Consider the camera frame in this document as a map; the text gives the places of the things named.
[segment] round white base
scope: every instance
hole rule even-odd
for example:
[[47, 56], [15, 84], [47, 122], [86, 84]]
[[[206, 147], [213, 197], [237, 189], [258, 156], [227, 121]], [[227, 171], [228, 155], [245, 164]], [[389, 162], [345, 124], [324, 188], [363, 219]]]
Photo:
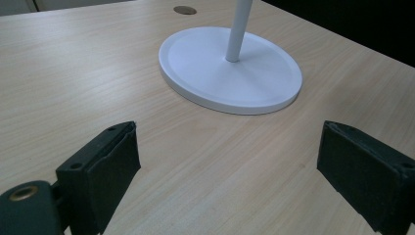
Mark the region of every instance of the round white base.
[[159, 52], [165, 81], [188, 100], [224, 113], [260, 115], [290, 105], [302, 83], [293, 58], [245, 33], [240, 61], [225, 59], [230, 28], [197, 27], [168, 37]]

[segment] wood grain surface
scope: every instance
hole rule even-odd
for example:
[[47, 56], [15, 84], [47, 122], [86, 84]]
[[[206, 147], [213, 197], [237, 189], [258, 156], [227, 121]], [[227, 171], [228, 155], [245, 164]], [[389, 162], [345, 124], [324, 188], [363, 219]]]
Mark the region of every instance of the wood grain surface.
[[0, 18], [0, 193], [53, 183], [102, 130], [135, 120], [142, 168], [107, 235], [374, 234], [316, 169], [321, 130], [326, 119], [352, 125], [414, 158], [415, 69], [254, 1], [248, 31], [298, 62], [301, 92], [263, 116], [202, 108], [164, 82], [159, 48], [182, 29], [230, 27], [235, 4], [137, 0]]

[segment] white pole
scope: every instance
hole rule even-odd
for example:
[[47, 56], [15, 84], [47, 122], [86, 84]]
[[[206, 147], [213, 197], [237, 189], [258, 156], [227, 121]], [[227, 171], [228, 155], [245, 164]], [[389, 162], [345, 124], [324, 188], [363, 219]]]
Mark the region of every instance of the white pole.
[[244, 40], [252, 5], [253, 0], [238, 0], [235, 19], [229, 37], [228, 51], [226, 52], [226, 60], [229, 62], [235, 63], [239, 61], [242, 41]]

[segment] wooden table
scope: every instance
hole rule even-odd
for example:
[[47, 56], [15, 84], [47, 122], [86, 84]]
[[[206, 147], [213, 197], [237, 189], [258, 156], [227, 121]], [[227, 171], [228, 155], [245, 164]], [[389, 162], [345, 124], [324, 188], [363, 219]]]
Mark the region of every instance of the wooden table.
[[159, 48], [185, 28], [231, 26], [235, 4], [137, 0], [0, 18], [0, 192], [54, 182], [98, 133], [135, 120], [142, 168], [105, 234], [373, 234], [316, 169], [322, 125], [355, 126], [414, 157], [415, 69], [254, 1], [248, 31], [299, 63], [298, 98], [263, 116], [199, 107], [164, 82]]

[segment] dark background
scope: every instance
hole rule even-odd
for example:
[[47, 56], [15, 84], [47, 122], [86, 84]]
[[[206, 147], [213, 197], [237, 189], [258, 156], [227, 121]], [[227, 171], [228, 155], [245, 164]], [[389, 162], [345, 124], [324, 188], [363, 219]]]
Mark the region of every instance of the dark background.
[[264, 0], [415, 68], [415, 0]]

